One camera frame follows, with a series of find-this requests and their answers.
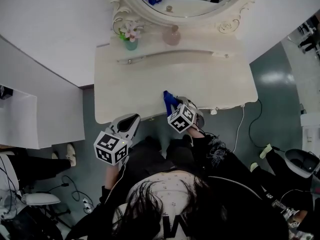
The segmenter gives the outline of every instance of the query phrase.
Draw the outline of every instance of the pink vase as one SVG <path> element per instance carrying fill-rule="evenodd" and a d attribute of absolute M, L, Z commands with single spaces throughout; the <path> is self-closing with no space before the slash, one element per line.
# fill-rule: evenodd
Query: pink vase
<path fill-rule="evenodd" d="M 179 44 L 181 35 L 178 29 L 179 27 L 177 25 L 173 25 L 167 31 L 162 33 L 162 39 L 167 45 L 177 46 Z"/>

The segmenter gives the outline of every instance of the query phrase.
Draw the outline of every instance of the green pot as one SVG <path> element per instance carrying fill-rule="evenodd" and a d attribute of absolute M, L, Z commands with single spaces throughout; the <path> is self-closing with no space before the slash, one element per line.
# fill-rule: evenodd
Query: green pot
<path fill-rule="evenodd" d="M 124 45 L 127 50 L 133 51 L 138 47 L 138 39 L 136 39 L 134 42 L 130 42 L 130 40 L 124 40 Z"/>

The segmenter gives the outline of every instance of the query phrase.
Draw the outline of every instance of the electrical outlet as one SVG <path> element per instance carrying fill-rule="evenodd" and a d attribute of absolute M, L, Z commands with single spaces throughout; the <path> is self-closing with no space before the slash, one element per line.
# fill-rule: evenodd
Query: electrical outlet
<path fill-rule="evenodd" d="M 90 214 L 92 213 L 92 205 L 88 203 L 88 199 L 84 198 L 83 200 L 84 208 L 87 210 L 87 212 Z"/>

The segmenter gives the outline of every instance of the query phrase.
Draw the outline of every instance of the ornate mirror frame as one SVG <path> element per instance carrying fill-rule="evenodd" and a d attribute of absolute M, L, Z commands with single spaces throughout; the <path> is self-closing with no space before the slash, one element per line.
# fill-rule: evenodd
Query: ornate mirror frame
<path fill-rule="evenodd" d="M 223 6 L 211 12 L 190 17 L 170 16 L 156 11 L 143 0 L 108 0 L 113 4 L 112 28 L 118 29 L 125 21 L 141 21 L 146 25 L 201 28 L 215 30 L 217 33 L 233 33 L 241 23 L 243 10 L 255 3 L 255 0 L 229 0 Z"/>

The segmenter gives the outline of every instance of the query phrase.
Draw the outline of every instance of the sneaker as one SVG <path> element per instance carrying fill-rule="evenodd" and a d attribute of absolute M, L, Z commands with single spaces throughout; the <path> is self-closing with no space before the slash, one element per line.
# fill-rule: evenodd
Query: sneaker
<path fill-rule="evenodd" d="M 52 152 L 51 159 L 59 159 L 57 152 Z"/>
<path fill-rule="evenodd" d="M 264 150 L 261 152 L 261 154 L 259 155 L 259 157 L 261 159 L 264 159 L 266 157 L 266 155 L 272 150 L 272 146 L 270 144 L 266 145 L 266 147 L 264 148 Z"/>
<path fill-rule="evenodd" d="M 253 162 L 250 165 L 250 172 L 252 173 L 254 171 L 254 169 L 256 169 L 259 165 L 256 162 Z"/>
<path fill-rule="evenodd" d="M 76 151 L 74 146 L 71 143 L 66 145 L 66 159 L 70 161 L 71 167 L 76 166 Z"/>

